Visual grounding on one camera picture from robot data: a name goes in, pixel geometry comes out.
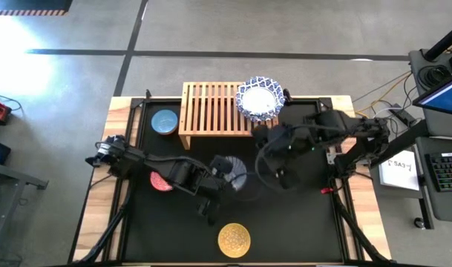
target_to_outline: keyboard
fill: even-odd
[[[452,192],[452,153],[427,154],[425,161],[439,192]]]

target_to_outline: power strip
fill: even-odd
[[[414,118],[410,113],[408,113],[406,110],[402,110],[402,107],[399,104],[394,104],[391,106],[392,108],[401,108],[399,109],[392,109],[389,110],[399,121],[404,123],[406,126],[410,127],[415,121],[416,118]]]

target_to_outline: table leg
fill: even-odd
[[[371,162],[371,168],[409,148],[411,145],[415,144],[416,138],[421,136],[429,136],[427,122],[424,119],[416,125],[410,127],[405,133],[392,140],[386,151],[378,159],[374,159]]]
[[[181,142],[185,150],[191,149],[191,137],[180,135]]]

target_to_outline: blue plate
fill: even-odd
[[[151,127],[159,134],[171,134],[177,126],[178,117],[170,110],[158,111],[151,118]]]
[[[275,118],[285,103],[278,82],[262,76],[252,77],[240,85],[235,100],[238,110],[253,122]]]

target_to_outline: red plate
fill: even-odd
[[[152,171],[150,174],[150,182],[151,185],[153,185],[153,187],[159,191],[171,191],[173,190],[173,187],[171,185],[169,185],[164,179],[163,177],[160,176],[160,174],[158,174],[155,171]]]

